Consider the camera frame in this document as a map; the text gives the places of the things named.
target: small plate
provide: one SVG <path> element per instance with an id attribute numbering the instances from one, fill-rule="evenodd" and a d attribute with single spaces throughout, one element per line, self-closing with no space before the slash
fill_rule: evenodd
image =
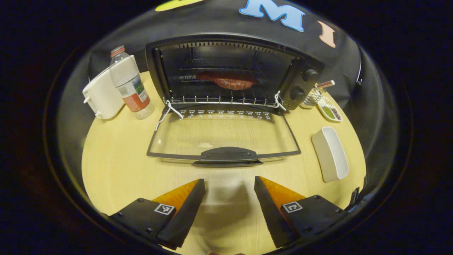
<path id="1" fill-rule="evenodd" d="M 340 122 L 343 121 L 340 111 L 335 107 L 330 99 L 322 97 L 318 101 L 318 109 L 324 115 L 324 117 L 330 121 Z"/>

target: oven control knob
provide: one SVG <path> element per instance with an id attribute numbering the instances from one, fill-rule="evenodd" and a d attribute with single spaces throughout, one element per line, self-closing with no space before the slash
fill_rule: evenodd
<path id="1" fill-rule="evenodd" d="M 294 87 L 289 93 L 289 98 L 291 98 L 291 100 L 299 101 L 302 100 L 304 96 L 305 96 L 304 90 L 299 87 Z"/>
<path id="2" fill-rule="evenodd" d="M 314 85 L 319 80 L 319 74 L 313 69 L 308 69 L 302 72 L 302 79 Z"/>

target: table surface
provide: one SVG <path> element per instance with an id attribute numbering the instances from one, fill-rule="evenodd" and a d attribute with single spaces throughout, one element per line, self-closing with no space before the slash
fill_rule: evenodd
<path id="1" fill-rule="evenodd" d="M 82 176 L 93 205 L 112 215 L 142 197 L 152 200 L 174 188 L 203 178 L 206 195 L 182 246 L 187 255 L 216 251 L 224 254 L 263 254 L 275 250 L 260 204 L 253 190 L 255 176 L 263 176 L 303 196 L 321 195 L 340 208 L 348 206 L 351 193 L 363 187 L 365 158 L 357 135 L 344 112 L 330 98 L 343 121 L 326 120 L 319 110 L 297 108 L 285 114 L 301 154 L 276 158 L 262 165 L 238 168 L 193 167 L 146 156 L 164 104 L 149 72 L 140 74 L 151 103 L 152 115 L 138 120 L 124 106 L 109 120 L 94 119 L 82 155 Z M 346 154 L 349 174 L 325 183 L 311 137 L 322 127 L 333 127 Z"/>

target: white bowl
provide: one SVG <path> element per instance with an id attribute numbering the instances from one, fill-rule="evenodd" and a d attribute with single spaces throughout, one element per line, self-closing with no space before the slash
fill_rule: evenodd
<path id="1" fill-rule="evenodd" d="M 349 173 L 343 146 L 337 132 L 331 127 L 323 127 L 312 136 L 312 142 L 325 182 L 343 179 Z"/>

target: blue letter m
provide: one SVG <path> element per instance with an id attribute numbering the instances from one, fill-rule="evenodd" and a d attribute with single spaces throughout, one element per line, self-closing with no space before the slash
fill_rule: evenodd
<path id="1" fill-rule="evenodd" d="M 247 6 L 239 9 L 239 12 L 245 15 L 262 18 L 264 17 L 264 13 L 260 11 L 261 6 L 271 20 L 277 20 L 281 16 L 286 15 L 286 18 L 282 20 L 282 23 L 285 26 L 300 32 L 304 31 L 304 28 L 302 27 L 302 16 L 304 16 L 305 13 L 290 5 L 278 7 L 272 0 L 248 0 Z"/>

